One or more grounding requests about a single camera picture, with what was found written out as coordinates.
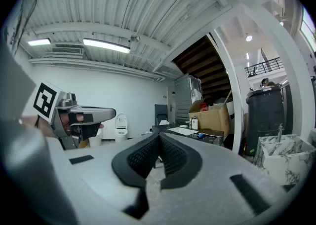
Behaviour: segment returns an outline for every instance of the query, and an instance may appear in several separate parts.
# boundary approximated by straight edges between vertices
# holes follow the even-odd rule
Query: marble pattern container
[[[308,173],[316,149],[297,135],[259,137],[254,164],[281,186],[297,184]]]

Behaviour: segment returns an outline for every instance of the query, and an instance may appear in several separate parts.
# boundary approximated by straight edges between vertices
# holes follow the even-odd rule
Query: air vent
[[[82,49],[81,48],[69,48],[69,47],[65,47],[65,48],[61,48],[61,47],[56,47],[52,49],[53,53],[71,53],[71,54],[82,54]]]

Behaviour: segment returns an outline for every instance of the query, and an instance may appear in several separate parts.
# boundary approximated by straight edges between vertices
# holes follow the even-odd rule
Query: toilet lid
[[[127,118],[122,113],[115,120],[115,129],[127,129]]]

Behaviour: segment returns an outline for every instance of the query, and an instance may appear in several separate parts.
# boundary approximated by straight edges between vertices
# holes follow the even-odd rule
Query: cardboard box
[[[189,117],[196,116],[199,129],[224,131],[225,139],[230,131],[230,117],[226,103],[212,106],[209,111],[200,112],[202,102],[203,100],[193,102],[189,109]]]

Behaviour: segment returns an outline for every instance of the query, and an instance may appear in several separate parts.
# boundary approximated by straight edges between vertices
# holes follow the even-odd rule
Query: fluorescent light
[[[50,40],[48,38],[39,39],[39,40],[34,40],[34,41],[28,41],[28,44],[30,46],[46,45],[46,44],[50,44]]]
[[[126,54],[128,54],[130,52],[129,47],[119,45],[116,43],[112,43],[112,42],[107,42],[107,41],[85,38],[85,39],[83,39],[83,44],[88,45],[88,46],[100,47],[100,48],[104,48],[104,49],[116,50],[116,51],[123,52]]]
[[[246,37],[246,41],[251,41],[252,40],[252,36],[247,36]]]

